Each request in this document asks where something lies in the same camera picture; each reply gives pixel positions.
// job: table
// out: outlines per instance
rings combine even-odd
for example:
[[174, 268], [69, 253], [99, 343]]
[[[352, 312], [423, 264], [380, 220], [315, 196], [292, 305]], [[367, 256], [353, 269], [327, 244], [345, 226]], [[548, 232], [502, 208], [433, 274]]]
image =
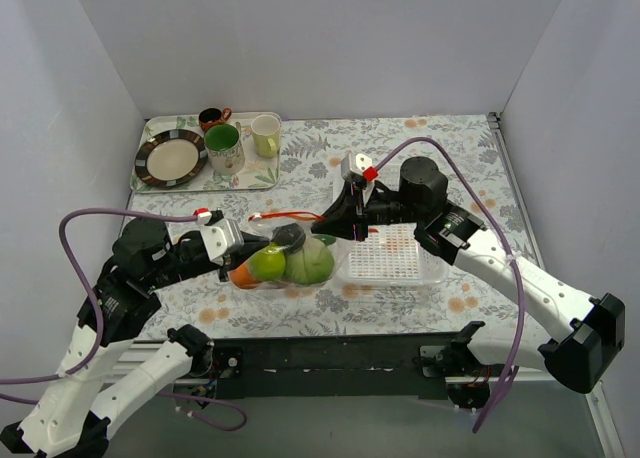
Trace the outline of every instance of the table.
[[[383, 158], [407, 138], [431, 135], [441, 143], [505, 230], [512, 247], [535, 262], [523, 215], [501, 154], [483, 115], [418, 116], [364, 120], [308, 120], [283, 123], [281, 175], [264, 191], [135, 194], [130, 208], [165, 215], [190, 215], [196, 208], [220, 208], [246, 221], [254, 212], [303, 209], [322, 213], [332, 201], [333, 168], [347, 152]], [[481, 215], [444, 159], [415, 144], [398, 158], [427, 155], [449, 177], [449, 198]], [[173, 237], [194, 225], [171, 224]], [[217, 275], [159, 291], [160, 309], [139, 340], [162, 341], [166, 331], [186, 323], [214, 338], [279, 337], [457, 331], [471, 320], [515, 328], [517, 309], [490, 286], [451, 268], [438, 285], [421, 289], [368, 288], [333, 279], [322, 288], [242, 291], [219, 283]]]

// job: yellow-green cup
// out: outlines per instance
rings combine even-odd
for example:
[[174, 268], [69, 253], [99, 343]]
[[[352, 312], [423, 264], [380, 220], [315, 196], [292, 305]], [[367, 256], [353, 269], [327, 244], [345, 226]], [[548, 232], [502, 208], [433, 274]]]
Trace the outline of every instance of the yellow-green cup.
[[251, 122], [251, 136], [258, 155], [273, 158], [280, 151], [282, 124], [272, 115], [260, 115]]

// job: cable tie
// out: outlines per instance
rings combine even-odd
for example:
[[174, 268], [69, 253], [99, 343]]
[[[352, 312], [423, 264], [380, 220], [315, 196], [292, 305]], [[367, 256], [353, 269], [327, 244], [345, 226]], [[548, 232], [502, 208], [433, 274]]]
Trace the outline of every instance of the cable tie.
[[504, 268], [502, 268], [502, 271], [500, 272], [500, 274], [504, 273], [504, 271], [511, 266], [512, 262], [517, 261], [518, 258], [522, 258], [522, 252], [516, 251], [513, 254], [506, 255], [505, 258], [506, 259], [504, 262]]

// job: plastic container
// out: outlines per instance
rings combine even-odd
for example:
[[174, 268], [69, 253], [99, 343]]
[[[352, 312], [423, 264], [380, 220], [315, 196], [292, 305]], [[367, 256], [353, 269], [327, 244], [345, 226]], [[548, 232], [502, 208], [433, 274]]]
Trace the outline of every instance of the plastic container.
[[[392, 190], [398, 189], [400, 165], [382, 168], [379, 181]], [[333, 199], [342, 191], [344, 181], [337, 168], [333, 182]], [[413, 238], [415, 224], [376, 226], [377, 233], [369, 233], [358, 242], [336, 275], [347, 283], [370, 286], [418, 287], [443, 281], [449, 266], [440, 258], [429, 255]]]

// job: white wall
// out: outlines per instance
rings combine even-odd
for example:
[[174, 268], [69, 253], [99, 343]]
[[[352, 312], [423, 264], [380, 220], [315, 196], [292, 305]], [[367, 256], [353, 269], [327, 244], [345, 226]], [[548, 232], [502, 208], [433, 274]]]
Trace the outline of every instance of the white wall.
[[549, 269], [627, 306], [604, 377], [640, 453], [640, 0], [562, 0], [504, 113], [507, 147]]
[[[58, 222], [79, 207], [126, 204], [142, 119], [78, 0], [0, 0], [0, 23], [0, 375], [33, 376], [55, 371], [85, 296]], [[90, 278], [118, 226], [70, 227]], [[0, 402], [0, 428], [27, 412]]]
[[560, 0], [80, 1], [146, 118], [322, 118], [500, 111]]

